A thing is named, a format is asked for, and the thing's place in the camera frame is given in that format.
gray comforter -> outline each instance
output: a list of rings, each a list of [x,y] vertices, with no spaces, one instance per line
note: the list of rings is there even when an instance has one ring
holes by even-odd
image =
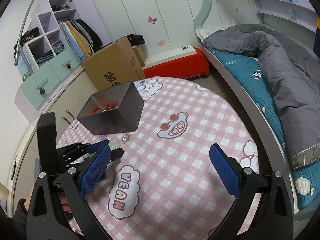
[[[320,65],[300,45],[263,25],[241,24],[217,31],[204,44],[254,56],[273,91],[292,168],[320,158]]]

pink checkered tablecloth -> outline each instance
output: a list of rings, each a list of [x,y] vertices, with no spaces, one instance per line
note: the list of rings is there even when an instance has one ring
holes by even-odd
[[[165,77],[135,85],[145,101],[138,130],[121,144],[123,157],[108,165],[107,179],[87,203],[114,240],[207,239],[235,199],[209,160],[210,146],[218,143],[243,167],[259,172],[257,147],[233,108],[208,89]],[[94,136],[75,120],[57,147],[123,136]],[[75,220],[71,225],[79,230]]]

yellow shirt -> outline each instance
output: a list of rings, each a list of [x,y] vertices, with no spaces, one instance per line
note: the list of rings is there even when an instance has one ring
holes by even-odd
[[[80,49],[82,49],[84,55],[86,57],[89,57],[92,52],[89,46],[88,41],[86,40],[86,38],[84,36],[81,35],[80,32],[78,32],[76,30],[76,28],[74,28],[71,23],[69,22],[65,22],[67,27],[69,28],[70,32],[72,33],[73,37],[75,38],[76,42],[78,43]]]

metal rail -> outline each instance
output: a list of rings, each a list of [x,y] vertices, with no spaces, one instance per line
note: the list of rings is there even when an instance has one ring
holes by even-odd
[[[16,48],[16,51],[15,51],[16,56],[15,56],[15,62],[14,62],[14,65],[17,66],[18,65],[18,58],[19,58],[19,55],[21,54],[22,60],[25,63],[25,65],[27,66],[27,68],[30,71],[30,73],[33,73],[33,70],[31,69],[31,66],[30,66],[30,64],[29,64],[29,62],[27,60],[27,57],[26,57],[26,55],[24,54],[24,52],[22,50],[20,42],[21,42],[22,32],[23,32],[24,26],[25,26],[26,21],[27,21],[27,17],[29,15],[31,6],[33,5],[34,1],[35,0],[31,0],[31,3],[29,5],[29,7],[28,7],[28,10],[27,10],[26,15],[25,15],[25,17],[23,19],[23,22],[22,22],[22,26],[21,26],[21,29],[20,29],[19,38],[18,38],[18,42],[17,42],[17,48]]]

teal mattress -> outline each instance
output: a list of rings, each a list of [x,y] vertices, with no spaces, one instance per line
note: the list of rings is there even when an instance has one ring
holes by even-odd
[[[272,90],[260,71],[258,62],[252,57],[234,55],[207,48],[230,71],[261,109],[275,133],[283,151],[288,155],[282,125],[272,99]],[[297,191],[298,208],[307,206],[320,191],[320,161],[292,171]]]

